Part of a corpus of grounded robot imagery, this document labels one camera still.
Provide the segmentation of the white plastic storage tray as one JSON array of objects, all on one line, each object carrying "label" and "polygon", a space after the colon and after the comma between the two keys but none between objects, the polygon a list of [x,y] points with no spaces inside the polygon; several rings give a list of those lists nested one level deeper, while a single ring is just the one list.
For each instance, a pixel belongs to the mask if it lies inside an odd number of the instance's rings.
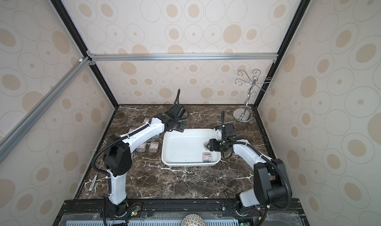
[{"label": "white plastic storage tray", "polygon": [[[185,129],[164,134],[161,159],[167,166],[213,166],[220,162],[221,153],[204,147],[210,139],[219,139],[213,129]],[[210,163],[203,163],[203,153],[211,153]]]}]

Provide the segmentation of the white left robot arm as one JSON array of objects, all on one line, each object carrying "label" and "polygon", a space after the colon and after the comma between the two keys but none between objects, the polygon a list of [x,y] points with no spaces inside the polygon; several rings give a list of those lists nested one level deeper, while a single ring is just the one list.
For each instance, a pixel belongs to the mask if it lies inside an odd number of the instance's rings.
[{"label": "white left robot arm", "polygon": [[109,138],[103,161],[108,179],[108,198],[112,204],[120,205],[127,198],[126,177],[133,165],[132,153],[156,135],[170,131],[182,133],[186,127],[185,113],[183,106],[173,104],[169,110],[157,114],[134,131]]}]

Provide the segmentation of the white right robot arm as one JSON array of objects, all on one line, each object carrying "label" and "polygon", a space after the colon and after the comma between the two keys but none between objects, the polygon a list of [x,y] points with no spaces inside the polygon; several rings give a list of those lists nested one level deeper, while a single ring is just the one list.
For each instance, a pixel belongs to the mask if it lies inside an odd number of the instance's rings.
[{"label": "white right robot arm", "polygon": [[231,150],[253,169],[253,188],[239,194],[241,206],[270,205],[281,210],[288,209],[292,189],[284,162],[261,153],[248,140],[237,135],[232,124],[218,125],[213,131],[217,137],[206,143],[206,149],[221,153]]}]

